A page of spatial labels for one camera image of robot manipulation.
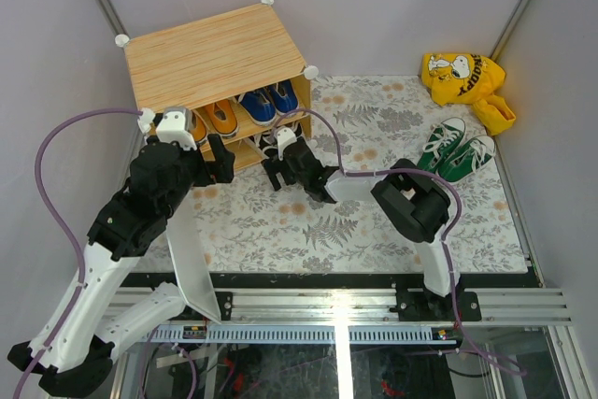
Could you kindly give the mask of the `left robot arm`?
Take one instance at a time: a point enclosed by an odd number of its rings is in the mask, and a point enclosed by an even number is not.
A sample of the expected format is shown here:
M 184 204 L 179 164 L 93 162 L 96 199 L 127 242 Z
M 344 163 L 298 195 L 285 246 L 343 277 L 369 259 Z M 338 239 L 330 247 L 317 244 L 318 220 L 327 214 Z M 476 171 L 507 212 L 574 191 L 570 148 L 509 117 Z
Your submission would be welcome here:
M 10 350 L 8 360 L 25 374 L 38 374 L 38 385 L 48 395 L 88 396 L 125 351 L 178 315 L 223 320 L 188 194 L 231 182 L 235 155 L 218 135 L 208 141 L 212 160 L 177 142 L 150 139 L 131 161 L 122 188 L 94 220 L 59 309 L 35 338 Z M 162 282 L 117 317 L 106 318 L 113 296 L 160 235 L 167 237 L 176 280 Z

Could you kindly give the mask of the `green sneaker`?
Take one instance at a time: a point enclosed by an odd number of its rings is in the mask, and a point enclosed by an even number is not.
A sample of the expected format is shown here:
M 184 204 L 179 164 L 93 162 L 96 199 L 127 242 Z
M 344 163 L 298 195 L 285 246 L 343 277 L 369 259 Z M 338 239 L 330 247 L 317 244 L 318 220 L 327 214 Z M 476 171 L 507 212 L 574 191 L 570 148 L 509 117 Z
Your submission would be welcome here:
M 466 124 L 460 118 L 449 118 L 437 124 L 422 147 L 417 168 L 435 172 L 460 146 L 465 130 Z
M 460 146 L 437 170 L 444 180 L 456 183 L 488 165 L 495 156 L 495 142 L 488 135 L 478 135 Z

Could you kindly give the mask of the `orange sneaker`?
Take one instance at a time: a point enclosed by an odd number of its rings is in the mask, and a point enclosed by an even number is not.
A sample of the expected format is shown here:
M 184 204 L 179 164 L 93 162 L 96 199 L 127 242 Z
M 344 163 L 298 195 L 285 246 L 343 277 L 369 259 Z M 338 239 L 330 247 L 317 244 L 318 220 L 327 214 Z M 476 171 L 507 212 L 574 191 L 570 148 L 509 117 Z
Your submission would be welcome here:
M 192 119 L 193 128 L 191 134 L 197 147 L 201 147 L 207 142 L 207 126 L 204 119 L 196 110 L 192 111 Z
M 237 134 L 238 120 L 228 99 L 206 105 L 204 111 L 214 130 L 222 138 L 232 138 Z

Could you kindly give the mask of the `black white sneaker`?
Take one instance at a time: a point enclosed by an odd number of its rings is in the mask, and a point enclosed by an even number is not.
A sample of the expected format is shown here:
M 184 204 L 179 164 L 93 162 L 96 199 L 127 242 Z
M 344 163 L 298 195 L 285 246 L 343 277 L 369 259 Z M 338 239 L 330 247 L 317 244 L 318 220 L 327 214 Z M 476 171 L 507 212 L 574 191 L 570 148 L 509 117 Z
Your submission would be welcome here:
M 247 138 L 248 145 L 263 159 L 278 156 L 278 145 L 270 133 L 261 133 Z
M 306 138 L 304 126 L 300 121 L 291 122 L 286 127 L 293 131 L 296 139 Z

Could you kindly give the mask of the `translucent white cabinet door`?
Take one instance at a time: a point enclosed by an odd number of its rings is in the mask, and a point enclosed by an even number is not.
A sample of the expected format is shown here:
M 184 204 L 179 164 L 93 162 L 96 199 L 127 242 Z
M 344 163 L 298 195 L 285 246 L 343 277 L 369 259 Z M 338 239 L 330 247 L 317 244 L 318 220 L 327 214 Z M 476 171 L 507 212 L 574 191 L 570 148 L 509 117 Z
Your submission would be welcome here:
M 168 220 L 166 238 L 178 288 L 187 306 L 221 323 L 221 310 L 193 213 L 192 193 L 182 199 Z

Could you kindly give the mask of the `blue sneaker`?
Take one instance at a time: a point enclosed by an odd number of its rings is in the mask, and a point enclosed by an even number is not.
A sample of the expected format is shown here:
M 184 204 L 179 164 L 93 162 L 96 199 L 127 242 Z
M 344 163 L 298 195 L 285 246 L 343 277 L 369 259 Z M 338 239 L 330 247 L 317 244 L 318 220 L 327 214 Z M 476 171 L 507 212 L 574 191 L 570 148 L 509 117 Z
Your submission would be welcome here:
M 277 113 L 282 116 L 299 107 L 298 98 L 293 90 L 292 83 L 287 79 L 267 87 Z
M 240 94 L 237 103 L 247 111 L 251 120 L 260 126 L 271 125 L 277 115 L 275 106 L 264 89 Z

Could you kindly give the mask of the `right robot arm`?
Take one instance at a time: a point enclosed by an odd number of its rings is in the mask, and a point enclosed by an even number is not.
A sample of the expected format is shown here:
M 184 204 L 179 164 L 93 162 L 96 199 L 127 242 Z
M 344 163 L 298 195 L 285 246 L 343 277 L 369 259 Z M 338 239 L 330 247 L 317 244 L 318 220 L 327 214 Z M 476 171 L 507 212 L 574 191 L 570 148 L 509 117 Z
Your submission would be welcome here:
M 305 140 L 279 146 L 267 139 L 260 151 L 263 168 L 275 190 L 285 183 L 300 184 L 310 198 L 320 203 L 374 202 L 395 230 L 415 245 L 423 268 L 420 292 L 397 287 L 395 312 L 402 321 L 480 321 L 477 295 L 459 285 L 460 274 L 449 267 L 442 247 L 442 230 L 449 221 L 450 200 L 430 178 L 412 174 L 416 166 L 399 160 L 399 174 L 350 176 L 336 166 L 323 165 Z

